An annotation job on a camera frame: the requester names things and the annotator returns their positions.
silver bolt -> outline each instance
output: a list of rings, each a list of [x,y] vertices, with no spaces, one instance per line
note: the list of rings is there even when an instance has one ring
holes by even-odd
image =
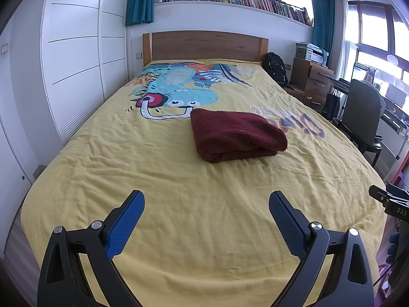
[[[313,221],[313,222],[311,223],[311,227],[312,227],[313,229],[316,229],[316,230],[322,229],[322,225],[321,225],[319,222],[317,222],[317,221]]]
[[[95,222],[93,222],[92,224],[91,224],[91,227],[93,228],[93,229],[98,229],[98,228],[100,228],[102,226],[102,222],[101,221],[95,221]]]
[[[358,230],[357,229],[355,229],[355,228],[353,228],[353,227],[351,227],[350,229],[349,229],[349,233],[351,233],[352,235],[355,235],[355,236],[357,236],[359,233],[358,233]]]
[[[63,231],[63,227],[62,226],[57,226],[52,231],[54,233],[56,233],[56,234],[61,233]]]

yellow bed sheet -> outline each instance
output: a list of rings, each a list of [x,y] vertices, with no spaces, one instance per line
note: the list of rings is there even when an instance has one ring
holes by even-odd
[[[55,226],[85,228],[136,189],[145,211],[114,262],[143,306],[267,307],[299,262],[269,213],[271,192],[281,190],[308,220],[337,231],[357,228],[374,281],[386,217],[368,188],[384,185],[355,146],[257,63],[182,62],[145,68],[34,183],[21,217],[38,263]],[[288,149],[204,162],[189,119],[198,106],[261,115],[286,132]],[[318,296],[330,262],[307,302]],[[84,268],[104,302],[86,261]]]

white door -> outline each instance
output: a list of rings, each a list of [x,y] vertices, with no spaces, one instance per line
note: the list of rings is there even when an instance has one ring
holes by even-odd
[[[30,187],[0,124],[0,258],[4,258],[14,216]]]

sliding closet door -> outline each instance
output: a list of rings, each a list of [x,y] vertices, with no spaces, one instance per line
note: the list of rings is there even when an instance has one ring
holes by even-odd
[[[46,0],[42,67],[64,143],[104,102],[98,52],[99,0]]]
[[[14,216],[31,187],[7,141],[0,124],[0,258]]]
[[[107,100],[126,84],[126,0],[101,0],[99,8],[99,54],[104,97]]]

wooden headboard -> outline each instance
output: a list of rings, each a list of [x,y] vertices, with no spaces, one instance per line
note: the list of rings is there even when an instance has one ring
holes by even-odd
[[[152,60],[262,61],[268,39],[231,32],[167,31],[143,34],[144,66]]]

